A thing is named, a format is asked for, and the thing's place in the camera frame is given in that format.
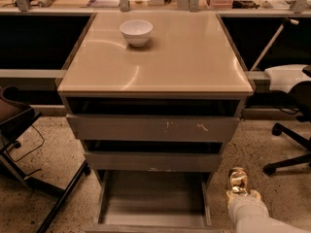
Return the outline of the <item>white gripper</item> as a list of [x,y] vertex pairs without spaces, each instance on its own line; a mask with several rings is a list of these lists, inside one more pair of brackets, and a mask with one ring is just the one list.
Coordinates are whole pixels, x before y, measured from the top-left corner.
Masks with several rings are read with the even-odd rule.
[[239,196],[230,190],[226,192],[228,201],[228,213],[232,221],[240,221],[250,216],[268,217],[269,212],[260,200],[261,195],[254,189],[250,190],[250,196]]

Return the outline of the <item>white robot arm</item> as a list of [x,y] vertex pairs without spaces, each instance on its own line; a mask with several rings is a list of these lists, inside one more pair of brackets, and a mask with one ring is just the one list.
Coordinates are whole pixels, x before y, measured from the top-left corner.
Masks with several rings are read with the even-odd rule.
[[228,191],[227,209],[236,233],[311,233],[269,215],[256,190],[248,194]]

